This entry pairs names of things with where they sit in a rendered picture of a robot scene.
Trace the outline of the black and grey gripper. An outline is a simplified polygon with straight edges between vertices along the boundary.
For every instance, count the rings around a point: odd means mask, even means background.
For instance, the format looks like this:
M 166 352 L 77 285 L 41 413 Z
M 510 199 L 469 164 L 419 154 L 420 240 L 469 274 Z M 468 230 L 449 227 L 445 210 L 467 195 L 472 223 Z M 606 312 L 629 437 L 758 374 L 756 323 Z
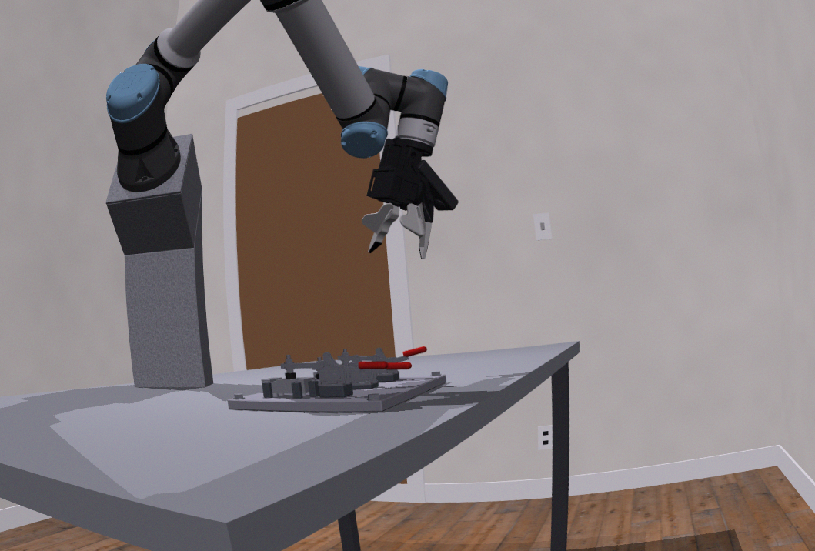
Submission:
M 372 171 L 367 195 L 386 204 L 382 205 L 380 212 L 362 218 L 362 224 L 374 232 L 369 253 L 382 245 L 390 226 L 399 218 L 403 227 L 419 237 L 420 257 L 421 259 L 426 257 L 434 201 L 428 179 L 420 174 L 417 165 L 422 161 L 422 157 L 428 157 L 432 153 L 433 147 L 427 143 L 411 139 L 386 139 L 380 167 Z M 371 191 L 373 180 L 374 186 Z M 405 210 L 407 215 L 399 216 L 399 207 Z

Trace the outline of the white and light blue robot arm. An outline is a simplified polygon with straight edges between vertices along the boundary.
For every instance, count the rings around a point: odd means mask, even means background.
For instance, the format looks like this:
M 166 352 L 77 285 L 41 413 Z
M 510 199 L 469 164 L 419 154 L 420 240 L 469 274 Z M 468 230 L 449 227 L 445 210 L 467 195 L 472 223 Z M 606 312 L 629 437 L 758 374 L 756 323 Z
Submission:
M 199 61 L 199 50 L 250 1 L 198 0 L 175 27 L 148 45 L 135 65 L 112 80 L 107 111 L 119 150 L 116 174 L 124 189 L 145 192 L 173 176 L 181 155 L 167 129 L 165 106 Z M 345 152 L 362 159 L 380 153 L 390 110 L 401 112 L 395 138 L 434 147 L 446 101 L 444 75 L 417 69 L 405 77 L 358 66 L 322 0 L 260 1 L 277 14 L 335 114 Z M 417 167 L 428 179 L 434 208 L 453 210 L 459 201 L 433 168 L 426 160 Z

